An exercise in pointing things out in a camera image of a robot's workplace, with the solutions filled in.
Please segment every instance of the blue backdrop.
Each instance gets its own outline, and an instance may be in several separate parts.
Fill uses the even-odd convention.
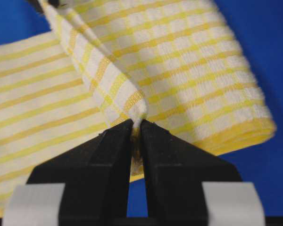
[[[266,96],[278,130],[268,142],[222,155],[252,181],[266,215],[283,216],[283,0],[216,0]],[[24,0],[0,0],[0,44],[49,31]],[[131,183],[128,216],[146,216],[144,181]]]

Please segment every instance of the white tape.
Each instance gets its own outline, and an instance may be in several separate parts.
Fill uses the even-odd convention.
[[[65,184],[18,186],[5,208],[3,226],[58,226]]]
[[[264,226],[262,204],[252,183],[202,182],[209,226]]]

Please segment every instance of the textured terry cloth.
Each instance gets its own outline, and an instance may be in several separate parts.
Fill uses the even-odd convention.
[[[110,126],[130,117],[138,128],[146,118],[213,154],[273,135],[264,96],[212,1],[64,0],[58,9],[39,1]]]
[[[0,217],[35,165],[106,128],[52,32],[0,46]]]
[[[211,1],[73,2],[42,3],[57,39],[0,47],[0,216],[34,165],[127,118],[213,154],[273,135],[261,90]]]

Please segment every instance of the black object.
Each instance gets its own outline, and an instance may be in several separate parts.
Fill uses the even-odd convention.
[[[126,217],[132,125],[127,120],[32,171],[28,184],[65,183],[59,225],[99,225]]]
[[[141,153],[149,218],[126,218],[132,124],[120,123],[37,166],[27,183],[65,183],[60,226],[208,225],[202,181],[241,181],[238,171],[145,120]],[[266,225],[283,226],[283,217],[267,217]]]
[[[202,181],[241,181],[237,169],[148,121],[141,123],[141,139],[149,217],[206,226]]]
[[[38,0],[27,0],[39,13],[44,13]],[[48,3],[57,8],[60,5],[59,0],[48,0]]]

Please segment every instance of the checkered fabric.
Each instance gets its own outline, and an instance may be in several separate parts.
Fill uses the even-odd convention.
[[[147,119],[213,154],[273,136],[264,96],[210,0],[40,3],[53,32],[0,46],[0,216],[35,165],[128,118],[136,143]],[[134,175],[139,159],[137,150]]]

